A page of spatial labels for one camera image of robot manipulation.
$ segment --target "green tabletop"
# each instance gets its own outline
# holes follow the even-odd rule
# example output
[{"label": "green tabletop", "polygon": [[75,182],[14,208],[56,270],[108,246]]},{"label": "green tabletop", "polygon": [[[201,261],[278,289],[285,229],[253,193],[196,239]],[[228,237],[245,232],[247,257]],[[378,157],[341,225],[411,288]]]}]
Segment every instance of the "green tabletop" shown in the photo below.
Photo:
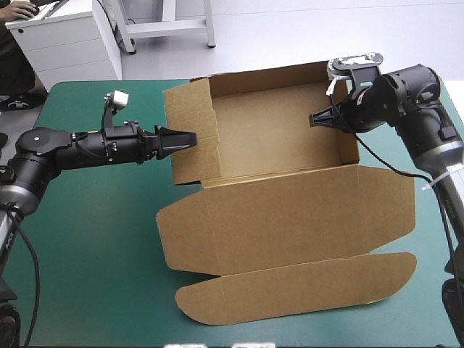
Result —
[{"label": "green tabletop", "polygon": [[[98,130],[103,96],[130,94],[116,118],[165,125],[162,91],[184,81],[60,83],[38,125],[69,131]],[[461,133],[450,98],[443,100]],[[384,125],[363,138],[382,157],[416,171],[394,130]],[[380,166],[361,150],[361,163]],[[457,345],[441,301],[449,276],[444,231],[433,194],[416,182],[417,224],[410,235],[379,252],[411,251],[413,279],[399,293],[366,306],[329,310],[234,326],[206,326],[176,306],[175,291],[208,278],[169,269],[155,215],[199,186],[174,186],[170,160],[64,172],[51,182],[38,211],[23,223],[41,264],[42,297],[34,345],[161,346],[201,342],[230,345],[274,341],[280,346]],[[4,275],[17,292],[24,338],[33,305],[33,264],[17,240]]]}]

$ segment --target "robotic arm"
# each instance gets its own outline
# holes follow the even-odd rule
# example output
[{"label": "robotic arm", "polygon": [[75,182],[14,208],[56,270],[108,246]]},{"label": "robotic arm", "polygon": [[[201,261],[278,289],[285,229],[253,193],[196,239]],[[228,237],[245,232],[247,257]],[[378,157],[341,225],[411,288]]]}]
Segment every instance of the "robotic arm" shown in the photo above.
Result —
[{"label": "robotic arm", "polygon": [[[364,133],[384,123],[394,127],[414,165],[431,175],[433,186],[458,240],[445,270],[457,274],[445,282],[442,299],[461,346],[464,346],[464,143],[440,102],[440,80],[430,68],[416,65],[380,74],[380,54],[332,59],[327,94],[332,107],[310,116],[311,125]],[[352,90],[341,103],[332,96],[338,80]]]},{"label": "robotic arm", "polygon": [[1,277],[17,229],[25,216],[34,213],[49,182],[62,170],[135,162],[156,157],[162,160],[173,152],[196,145],[196,134],[159,128],[154,133],[137,121],[113,125],[112,118],[128,103],[129,95],[114,91],[105,97],[101,130],[70,133],[37,127],[23,133],[17,154],[0,173],[0,345],[19,346],[20,318],[7,302],[16,294]]}]

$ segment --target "white drawer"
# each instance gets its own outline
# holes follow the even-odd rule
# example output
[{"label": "white drawer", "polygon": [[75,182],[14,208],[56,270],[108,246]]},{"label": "white drawer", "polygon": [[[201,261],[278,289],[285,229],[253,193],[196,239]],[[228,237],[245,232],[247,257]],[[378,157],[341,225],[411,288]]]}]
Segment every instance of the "white drawer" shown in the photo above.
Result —
[{"label": "white drawer", "polygon": [[109,59],[103,40],[96,39],[25,52],[36,72]]},{"label": "white drawer", "polygon": [[12,29],[11,32],[23,51],[100,38],[93,17],[33,25]]},{"label": "white drawer", "polygon": [[117,72],[109,59],[101,62],[61,67],[59,69],[37,72],[43,85],[50,91],[58,82],[63,81],[96,81],[96,80],[120,80],[120,72]]}]

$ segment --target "gray floor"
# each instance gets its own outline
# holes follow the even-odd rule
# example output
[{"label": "gray floor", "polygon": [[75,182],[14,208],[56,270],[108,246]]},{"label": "gray floor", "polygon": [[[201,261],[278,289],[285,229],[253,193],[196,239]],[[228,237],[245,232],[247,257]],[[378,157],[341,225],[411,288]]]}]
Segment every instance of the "gray floor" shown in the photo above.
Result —
[{"label": "gray floor", "polygon": [[[136,22],[156,20],[161,8],[157,0],[125,6]],[[124,79],[193,78],[379,51],[383,71],[421,62],[456,80],[449,89],[464,115],[464,0],[212,0],[212,8],[215,49],[202,34],[138,39],[137,54],[122,55]],[[178,0],[178,19],[203,13],[202,0]],[[0,132],[9,135],[0,164],[39,112],[0,115]]]}]

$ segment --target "open cardboard box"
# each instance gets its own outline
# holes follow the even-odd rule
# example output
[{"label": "open cardboard box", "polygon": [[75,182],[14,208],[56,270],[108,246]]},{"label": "open cardboard box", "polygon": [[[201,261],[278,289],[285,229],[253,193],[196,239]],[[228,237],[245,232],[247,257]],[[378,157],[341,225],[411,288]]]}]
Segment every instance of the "open cardboard box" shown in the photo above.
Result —
[{"label": "open cardboard box", "polygon": [[[411,232],[414,184],[357,165],[355,138],[311,128],[328,106],[326,62],[214,75],[165,92],[171,128],[198,145],[172,156],[176,184],[204,190],[157,215],[167,264],[218,275],[179,289],[210,325],[361,305],[399,291],[409,253],[367,254]],[[339,84],[336,99],[348,93]]]}]

